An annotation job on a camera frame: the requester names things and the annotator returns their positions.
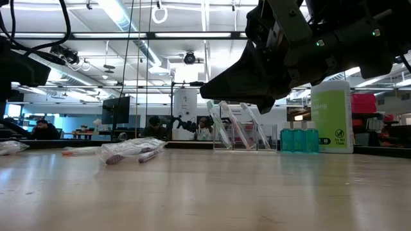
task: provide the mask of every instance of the wooden table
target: wooden table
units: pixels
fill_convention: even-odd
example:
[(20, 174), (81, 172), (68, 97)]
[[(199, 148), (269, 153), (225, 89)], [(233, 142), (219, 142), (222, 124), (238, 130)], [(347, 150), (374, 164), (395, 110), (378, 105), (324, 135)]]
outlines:
[(0, 230), (388, 231), (411, 227), (411, 161), (370, 155), (166, 150), (0, 157)]
[(88, 139), (91, 141), (91, 137), (93, 135), (99, 135), (99, 132), (71, 132), (74, 139), (81, 139), (82, 135), (84, 135), (84, 139)]

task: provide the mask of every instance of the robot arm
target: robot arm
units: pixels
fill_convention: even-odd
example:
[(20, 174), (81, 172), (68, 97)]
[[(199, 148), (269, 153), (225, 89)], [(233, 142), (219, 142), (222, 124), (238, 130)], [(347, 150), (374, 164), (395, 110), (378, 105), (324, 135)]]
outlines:
[(388, 74), (410, 49), (408, 0), (306, 0), (306, 21), (295, 0), (260, 0), (247, 14), (249, 38), (241, 58), (201, 89), (207, 99), (256, 104), (269, 112), (293, 87), (360, 67), (362, 77)]

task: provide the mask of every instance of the cleaning solution bottle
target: cleaning solution bottle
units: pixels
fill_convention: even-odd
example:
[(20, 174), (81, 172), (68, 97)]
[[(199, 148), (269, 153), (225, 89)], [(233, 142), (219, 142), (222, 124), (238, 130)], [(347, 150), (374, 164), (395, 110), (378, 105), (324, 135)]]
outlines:
[(283, 123), (283, 129), (280, 132), (280, 142), (282, 152), (293, 152), (293, 131), (290, 122)]
[(315, 129), (315, 122), (307, 122), (306, 130), (306, 153), (318, 153), (319, 146), (319, 131)]
[(320, 152), (353, 152), (353, 117), (349, 82), (324, 81), (312, 87), (311, 118), (319, 131)]
[(306, 132), (302, 129), (301, 122), (293, 124), (294, 152), (303, 153), (306, 150)]

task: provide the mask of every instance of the green label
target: green label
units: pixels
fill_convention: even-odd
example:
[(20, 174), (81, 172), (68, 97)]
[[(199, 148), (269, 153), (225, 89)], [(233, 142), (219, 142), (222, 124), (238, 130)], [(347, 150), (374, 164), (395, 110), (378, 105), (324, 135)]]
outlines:
[(319, 131), (320, 148), (348, 147), (343, 90), (311, 95), (311, 118)]

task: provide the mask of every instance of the bottle cap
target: bottle cap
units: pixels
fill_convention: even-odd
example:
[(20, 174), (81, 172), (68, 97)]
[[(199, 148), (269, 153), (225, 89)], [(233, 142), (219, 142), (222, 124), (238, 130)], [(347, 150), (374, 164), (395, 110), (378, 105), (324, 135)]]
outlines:
[(302, 123), (300, 121), (294, 122), (293, 129), (301, 129), (301, 128), (302, 128)]
[(283, 129), (291, 129), (290, 122), (283, 122)]
[(314, 121), (308, 121), (307, 122), (307, 129), (315, 129), (315, 122)]

